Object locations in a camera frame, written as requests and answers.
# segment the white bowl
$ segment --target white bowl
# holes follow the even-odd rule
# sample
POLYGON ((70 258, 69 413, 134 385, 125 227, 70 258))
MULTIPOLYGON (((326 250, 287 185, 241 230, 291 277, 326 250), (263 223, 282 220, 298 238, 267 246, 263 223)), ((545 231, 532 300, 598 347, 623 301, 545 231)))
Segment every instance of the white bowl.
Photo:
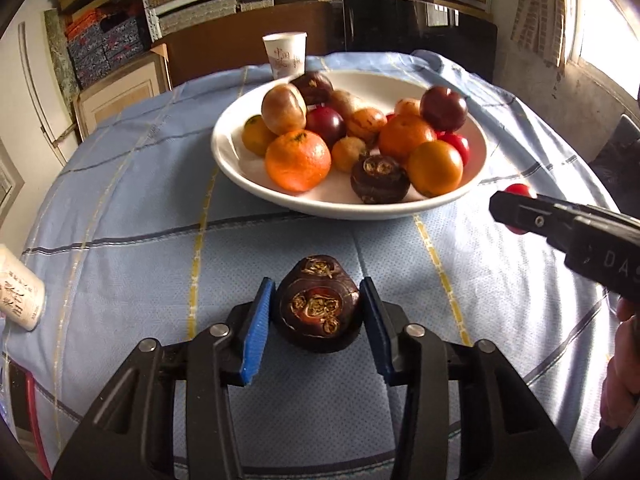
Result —
MULTIPOLYGON (((334 88, 347 90, 382 110, 394 110, 404 97, 419 99, 426 87, 382 74, 336 70, 324 73, 334 88)), ((348 175, 332 169, 325 180, 310 191, 294 194, 274 184, 264 169, 264 160, 242 144, 242 127, 246 120, 260 113, 262 98, 277 84, 290 78, 266 83, 233 102, 220 115, 211 136, 211 151, 226 176, 248 192, 294 211, 326 218, 345 220, 383 220, 419 213, 453 202, 468 193, 480 181, 487 159, 486 137, 480 125, 469 115, 457 133, 469 142, 470 157, 460 186, 447 194, 425 198, 413 187, 404 200, 395 204, 363 204, 351 189, 348 175)))

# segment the human hand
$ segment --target human hand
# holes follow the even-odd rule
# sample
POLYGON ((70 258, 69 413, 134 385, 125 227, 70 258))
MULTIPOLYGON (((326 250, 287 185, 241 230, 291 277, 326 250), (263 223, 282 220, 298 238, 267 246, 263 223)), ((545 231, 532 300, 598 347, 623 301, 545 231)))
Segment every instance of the human hand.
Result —
POLYGON ((621 321, 616 330, 615 354, 607 365, 602 383, 600 416, 610 428, 624 428, 636 408, 634 395, 640 394, 640 354, 633 335, 635 308, 628 300, 618 302, 621 321))

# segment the tablecloth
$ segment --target tablecloth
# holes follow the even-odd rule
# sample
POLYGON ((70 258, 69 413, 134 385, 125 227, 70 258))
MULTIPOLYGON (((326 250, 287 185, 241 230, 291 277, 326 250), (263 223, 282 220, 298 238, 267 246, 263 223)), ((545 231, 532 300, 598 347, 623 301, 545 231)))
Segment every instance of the tablecloth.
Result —
MULTIPOLYGON (((519 99, 436 54, 340 53, 306 63, 308 70, 365 70, 462 92, 489 139, 482 182, 449 205, 377 222, 313 218, 248 194, 218 171, 210 134, 229 104, 271 79, 268 66, 190 81, 103 122, 53 183, 22 254, 46 285, 44 316, 31 333, 8 324, 2 334, 4 354, 37 382, 50 465, 139 340, 191 338, 250 300, 263 276, 278 281, 300 258, 330 254, 356 282, 371 276, 384 300, 441 338, 494 341, 589 468, 613 298, 566 269, 544 239, 495 224, 488 202, 513 182, 615 208, 609 195, 519 99)), ((245 471, 386 479, 402 395, 377 375, 364 331, 329 355, 271 333, 254 382, 230 390, 245 471)), ((5 407, 8 400, 5 388, 5 407)), ((175 471, 185 478, 183 384, 174 418, 175 471)), ((455 478, 454 402, 450 422, 455 478)))

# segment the striped curtain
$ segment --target striped curtain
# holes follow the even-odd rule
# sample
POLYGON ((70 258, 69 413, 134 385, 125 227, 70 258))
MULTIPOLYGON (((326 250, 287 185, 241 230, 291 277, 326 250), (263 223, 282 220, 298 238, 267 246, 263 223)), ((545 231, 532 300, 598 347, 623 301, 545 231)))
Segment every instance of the striped curtain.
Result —
POLYGON ((553 66, 564 64, 564 0, 520 0, 511 39, 553 66))

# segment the white paper cup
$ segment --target white paper cup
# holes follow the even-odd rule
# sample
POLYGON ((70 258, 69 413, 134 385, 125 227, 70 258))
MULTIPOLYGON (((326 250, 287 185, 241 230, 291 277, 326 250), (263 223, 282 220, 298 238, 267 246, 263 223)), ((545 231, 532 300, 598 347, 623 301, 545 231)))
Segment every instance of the white paper cup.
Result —
POLYGON ((274 79, 305 73, 306 32, 279 32, 262 40, 274 79))
POLYGON ((33 330, 44 311, 44 283, 0 244, 0 311, 33 330))

